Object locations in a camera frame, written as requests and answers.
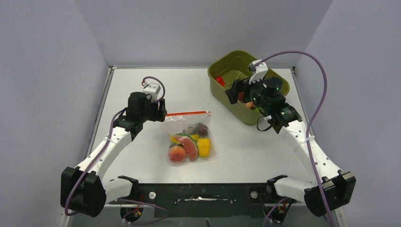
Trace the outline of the olive green plastic bin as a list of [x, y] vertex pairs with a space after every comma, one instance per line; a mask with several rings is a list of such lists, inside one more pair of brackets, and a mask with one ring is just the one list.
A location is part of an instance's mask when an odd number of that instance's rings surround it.
[[[236, 104], [230, 104], [225, 91], [231, 88], [236, 79], [250, 79], [253, 74], [249, 71], [248, 65], [255, 60], [258, 59], [245, 51], [233, 51], [208, 68], [212, 95], [245, 125], [256, 125], [261, 116], [273, 115], [274, 113], [284, 116], [289, 113], [287, 108], [290, 105], [286, 102], [289, 84], [269, 66], [269, 70], [262, 80], [262, 95], [256, 102], [253, 102], [255, 105], [253, 110], [246, 108], [244, 103], [239, 100]], [[223, 78], [225, 87], [216, 82], [215, 77], [218, 76]]]

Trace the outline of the yellow banana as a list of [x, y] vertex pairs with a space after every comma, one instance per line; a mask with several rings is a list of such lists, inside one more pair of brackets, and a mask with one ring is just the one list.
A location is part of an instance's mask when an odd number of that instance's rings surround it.
[[176, 134], [172, 135], [170, 138], [173, 144], [181, 144], [182, 135]]

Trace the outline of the clear zip bag orange zipper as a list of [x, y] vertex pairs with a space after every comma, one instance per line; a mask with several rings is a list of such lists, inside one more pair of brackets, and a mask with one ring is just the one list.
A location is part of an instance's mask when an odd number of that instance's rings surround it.
[[168, 138], [167, 160], [175, 166], [213, 159], [216, 152], [208, 126], [209, 111], [169, 113], [163, 123]]

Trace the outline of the dark purple plum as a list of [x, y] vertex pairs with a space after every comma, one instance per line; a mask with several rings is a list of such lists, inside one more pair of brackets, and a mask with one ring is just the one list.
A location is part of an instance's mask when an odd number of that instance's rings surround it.
[[209, 129], [208, 127], [203, 124], [203, 123], [198, 123], [194, 126], [191, 135], [197, 134], [201, 138], [206, 138], [209, 136]]

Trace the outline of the peach fruit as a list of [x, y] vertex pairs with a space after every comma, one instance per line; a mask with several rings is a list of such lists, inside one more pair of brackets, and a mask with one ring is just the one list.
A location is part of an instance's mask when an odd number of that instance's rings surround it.
[[173, 163], [183, 162], [186, 158], [186, 151], [181, 146], [173, 146], [168, 150], [168, 158]]

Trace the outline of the watermelon slice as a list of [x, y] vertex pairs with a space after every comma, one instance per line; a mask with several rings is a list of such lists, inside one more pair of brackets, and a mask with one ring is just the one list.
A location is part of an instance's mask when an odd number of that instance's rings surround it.
[[195, 161], [198, 157], [198, 146], [196, 140], [190, 135], [178, 133], [182, 135], [181, 146], [185, 149], [186, 154], [190, 161]]

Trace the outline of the yellow bell pepper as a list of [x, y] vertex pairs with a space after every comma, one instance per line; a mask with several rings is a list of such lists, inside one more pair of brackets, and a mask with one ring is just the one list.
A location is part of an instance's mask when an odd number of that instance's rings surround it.
[[208, 157], [211, 151], [211, 140], [209, 138], [200, 138], [197, 140], [198, 155]]

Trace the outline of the grey fish toy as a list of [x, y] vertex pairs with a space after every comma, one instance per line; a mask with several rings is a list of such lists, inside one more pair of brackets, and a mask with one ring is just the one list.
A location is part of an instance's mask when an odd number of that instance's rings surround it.
[[188, 125], [186, 128], [184, 128], [182, 130], [182, 133], [187, 135], [193, 135], [195, 131], [196, 131], [196, 124], [191, 124]]

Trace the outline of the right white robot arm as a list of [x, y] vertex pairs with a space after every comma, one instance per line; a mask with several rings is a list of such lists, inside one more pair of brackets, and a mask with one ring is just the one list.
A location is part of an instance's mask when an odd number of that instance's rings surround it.
[[310, 181], [293, 180], [279, 175], [267, 181], [266, 196], [277, 202], [288, 197], [306, 204], [317, 217], [347, 205], [350, 202], [356, 178], [352, 172], [343, 172], [323, 152], [307, 130], [297, 110], [286, 102], [282, 90], [283, 81], [269, 77], [250, 83], [248, 79], [236, 79], [225, 91], [230, 104], [243, 101], [258, 107], [272, 129], [283, 138], [303, 163]]

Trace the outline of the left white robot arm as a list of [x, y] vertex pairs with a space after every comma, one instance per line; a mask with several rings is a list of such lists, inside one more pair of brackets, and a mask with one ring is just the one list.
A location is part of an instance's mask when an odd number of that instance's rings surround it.
[[153, 100], [144, 92], [133, 92], [128, 106], [117, 112], [109, 132], [95, 150], [76, 167], [61, 174], [61, 201], [66, 216], [77, 213], [98, 216], [104, 206], [120, 198], [138, 194], [138, 180], [119, 176], [108, 182], [103, 177], [110, 165], [143, 129], [147, 121], [163, 122], [167, 111], [165, 99]]

